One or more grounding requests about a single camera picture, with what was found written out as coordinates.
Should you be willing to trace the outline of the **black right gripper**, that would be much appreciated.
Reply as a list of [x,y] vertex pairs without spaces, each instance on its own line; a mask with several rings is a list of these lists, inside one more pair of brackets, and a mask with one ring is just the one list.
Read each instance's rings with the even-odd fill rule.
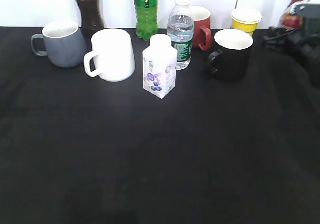
[[[319,18],[320,5],[310,2],[296,2],[292,15],[305,18]],[[303,28],[288,30],[270,27],[263,37],[262,46],[275,52],[290,54],[302,59],[320,58],[320,33],[307,32]]]

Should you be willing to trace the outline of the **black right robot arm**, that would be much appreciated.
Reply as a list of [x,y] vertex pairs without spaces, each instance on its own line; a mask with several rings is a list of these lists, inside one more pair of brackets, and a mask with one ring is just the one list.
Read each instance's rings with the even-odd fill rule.
[[320,86],[320,5],[301,1],[289,8],[289,14],[302,19],[293,30],[270,27],[262,46],[292,56],[309,73],[311,84]]

